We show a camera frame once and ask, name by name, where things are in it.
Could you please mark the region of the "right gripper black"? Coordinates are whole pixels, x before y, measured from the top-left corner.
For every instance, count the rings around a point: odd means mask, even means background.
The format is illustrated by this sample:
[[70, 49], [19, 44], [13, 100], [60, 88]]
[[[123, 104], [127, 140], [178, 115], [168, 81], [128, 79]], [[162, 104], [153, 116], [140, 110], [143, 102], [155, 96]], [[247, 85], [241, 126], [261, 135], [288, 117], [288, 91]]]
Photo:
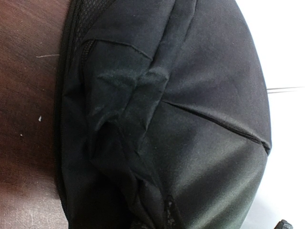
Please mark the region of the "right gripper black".
[[287, 220], [280, 220], [274, 229], [305, 229], [305, 221], [304, 220], [297, 220], [297, 221], [287, 221]]

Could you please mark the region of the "black backpack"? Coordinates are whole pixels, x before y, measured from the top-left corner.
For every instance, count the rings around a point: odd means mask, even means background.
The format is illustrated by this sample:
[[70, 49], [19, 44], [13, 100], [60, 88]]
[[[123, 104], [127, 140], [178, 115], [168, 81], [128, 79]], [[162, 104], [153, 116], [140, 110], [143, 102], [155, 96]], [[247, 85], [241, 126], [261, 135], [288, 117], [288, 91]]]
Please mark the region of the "black backpack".
[[234, 0], [73, 0], [54, 106], [71, 229], [239, 229], [271, 151]]

